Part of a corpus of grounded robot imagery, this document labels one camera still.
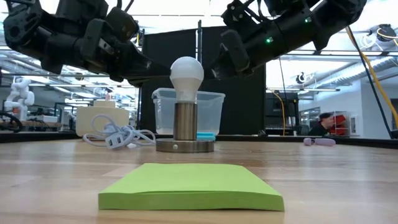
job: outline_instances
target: wooden table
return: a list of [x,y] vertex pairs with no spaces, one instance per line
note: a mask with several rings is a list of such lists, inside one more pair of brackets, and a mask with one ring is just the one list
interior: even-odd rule
[[[98,210],[98,192],[145,162],[245,166],[283,195],[286,212]],[[398,223],[398,151],[218,142],[214,153],[170,154],[80,140],[0,144],[0,222]]]

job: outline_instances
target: sticky note pad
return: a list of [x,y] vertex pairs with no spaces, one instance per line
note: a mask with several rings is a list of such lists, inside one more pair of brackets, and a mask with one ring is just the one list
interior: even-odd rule
[[284,210],[282,196],[243,166],[144,164],[98,194],[99,209]]

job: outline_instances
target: man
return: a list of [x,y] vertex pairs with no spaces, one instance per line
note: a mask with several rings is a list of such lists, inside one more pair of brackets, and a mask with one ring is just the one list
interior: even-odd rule
[[325,136],[329,135],[328,129],[334,125],[333,116],[330,113],[323,113],[319,115],[318,124],[308,133],[309,136]]

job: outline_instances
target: clear plastic bin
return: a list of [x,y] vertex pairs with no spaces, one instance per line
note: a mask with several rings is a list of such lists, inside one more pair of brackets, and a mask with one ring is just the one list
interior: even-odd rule
[[[198,132],[218,134],[225,94],[198,91]],[[173,134],[175,90],[159,88],[152,94],[155,104],[156,132]]]

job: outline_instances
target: white light bulb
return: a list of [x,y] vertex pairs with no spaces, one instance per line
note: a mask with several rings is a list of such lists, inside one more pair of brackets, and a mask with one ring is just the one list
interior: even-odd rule
[[203,81],[202,65],[193,57],[180,57],[171,67],[170,79],[173,83],[177,102],[194,103],[197,91]]

